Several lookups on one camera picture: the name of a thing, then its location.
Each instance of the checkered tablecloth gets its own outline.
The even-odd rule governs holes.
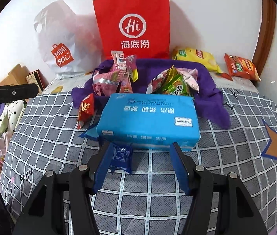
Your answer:
[[[268,231],[277,226],[277,161],[260,156],[269,136],[263,119],[277,130],[277,107],[259,93],[221,89],[231,129],[222,130],[199,118],[201,139],[185,152],[196,164],[218,174],[236,172],[252,195]],[[100,119],[100,111],[90,124]],[[14,217],[47,170],[69,172],[97,153],[98,143],[78,138],[77,110],[70,92],[29,101],[11,140],[0,190]],[[181,234],[192,197],[177,182],[168,151],[135,150],[133,174],[107,173],[103,188],[91,197],[101,234]],[[64,209],[67,234],[73,234],[69,195]],[[218,194],[214,193],[208,234],[216,227]]]

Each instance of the silver bolt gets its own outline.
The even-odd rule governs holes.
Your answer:
[[[235,172],[230,172],[229,176],[233,179],[237,178],[237,174]]]
[[[82,165],[79,166],[80,171],[84,171],[84,170],[87,170],[87,169],[88,169],[88,166],[85,165],[85,164],[82,164]]]
[[[205,170],[205,168],[204,168],[203,166],[201,166],[201,165],[197,165],[197,166],[195,167],[195,169],[196,169],[197,171],[204,171],[204,170]]]
[[[54,172],[52,170],[49,170],[45,173],[45,176],[51,177],[53,174],[54,174]]]

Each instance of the dark blue snack package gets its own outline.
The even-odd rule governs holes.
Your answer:
[[[114,173],[118,168],[131,174],[133,148],[128,145],[117,145],[114,143],[113,148],[114,153],[110,163],[111,172]]]

